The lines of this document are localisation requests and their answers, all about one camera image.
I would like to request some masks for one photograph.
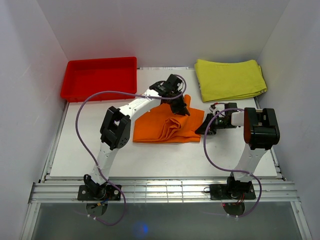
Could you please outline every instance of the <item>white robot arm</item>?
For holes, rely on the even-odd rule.
[[[159,93],[155,90],[148,89],[143,95],[145,96],[153,96],[160,97]],[[134,123],[136,119],[141,117],[146,112],[151,109],[159,106],[161,104],[161,99],[155,98],[137,98],[130,102],[127,105],[119,107],[119,112],[124,116],[128,116],[130,121]],[[129,140],[129,136],[125,137],[120,141],[120,145],[125,145]],[[118,153],[119,148],[114,148],[111,150],[110,146],[105,142],[101,141],[100,143],[100,151],[97,157],[97,162],[99,164],[99,168],[101,169],[103,175],[108,179],[111,166],[114,162],[116,154]],[[93,171],[91,173],[92,180],[97,184],[104,184],[105,180],[101,177],[97,166],[94,166]]]
[[[231,171],[227,184],[210,185],[210,196],[213,200],[230,199],[232,196],[245,196],[245,199],[255,199],[255,193],[252,186],[253,174],[258,166],[259,161],[264,154],[271,149],[273,145],[278,144],[280,140],[280,132],[277,123],[275,110],[272,108],[255,109],[246,107],[243,111],[237,111],[236,103],[225,103],[224,116],[218,116],[209,128],[209,135],[217,133],[217,129],[234,129],[243,127],[243,138],[245,146],[241,158]],[[204,123],[196,130],[198,134],[204,134],[205,129],[214,115],[209,113]]]
[[[101,199],[106,195],[106,181],[99,170],[106,179],[109,178],[110,169],[119,149],[123,148],[130,139],[131,123],[162,103],[169,104],[174,114],[190,115],[182,92],[179,90],[181,83],[182,80],[179,77],[171,74],[166,81],[156,82],[150,86],[143,94],[145,97],[137,98],[119,108],[111,106],[107,110],[100,128],[98,166],[93,168],[90,175],[86,174],[83,178],[85,192],[88,192],[90,197]]]

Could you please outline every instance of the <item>folded yellow towel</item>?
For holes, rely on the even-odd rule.
[[[194,67],[203,102],[252,98],[267,91],[255,60],[220,63],[198,59]]]

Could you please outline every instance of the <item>orange cloth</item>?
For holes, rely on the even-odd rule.
[[[184,96],[190,116],[173,114],[168,104],[161,104],[135,121],[135,143],[188,143],[200,142],[195,130],[202,124],[205,112],[190,108],[191,97]]]

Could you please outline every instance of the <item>red tray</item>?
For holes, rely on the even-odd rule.
[[[69,103],[83,102],[101,91],[137,92],[137,58],[117,57],[69,61],[60,96]],[[116,93],[105,93],[90,101],[133,99]]]

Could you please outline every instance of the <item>white wall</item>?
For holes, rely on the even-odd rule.
[[[68,60],[257,59],[289,0],[37,0]]]
[[[275,108],[284,176],[294,180],[313,239],[320,239],[320,1],[291,0],[258,62]]]
[[[1,0],[0,32],[0,239],[16,240],[61,118],[67,58],[36,0]]]

